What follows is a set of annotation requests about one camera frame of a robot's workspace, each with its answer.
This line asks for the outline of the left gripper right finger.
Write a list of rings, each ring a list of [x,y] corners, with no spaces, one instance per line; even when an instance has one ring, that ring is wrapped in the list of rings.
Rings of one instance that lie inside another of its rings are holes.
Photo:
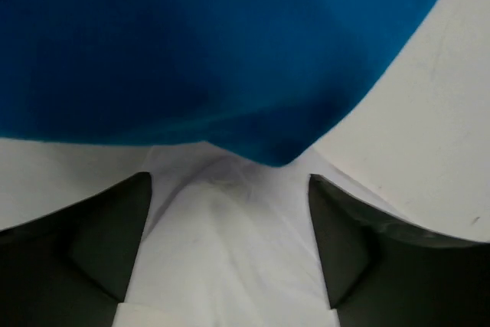
[[[430,231],[309,179],[330,307],[343,326],[487,326],[489,245]]]

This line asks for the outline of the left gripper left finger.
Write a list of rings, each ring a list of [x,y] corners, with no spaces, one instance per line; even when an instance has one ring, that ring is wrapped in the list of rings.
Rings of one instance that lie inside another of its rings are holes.
[[[1,232],[1,324],[111,326],[126,298],[152,199],[140,172]]]

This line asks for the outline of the white t shirt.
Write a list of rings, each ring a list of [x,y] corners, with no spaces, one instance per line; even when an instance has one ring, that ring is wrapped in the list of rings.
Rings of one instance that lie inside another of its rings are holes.
[[[151,176],[152,199],[111,326],[343,326],[328,303],[312,226],[312,175],[423,227],[312,149],[270,168],[208,144],[119,148],[4,139],[1,232],[140,172]]]

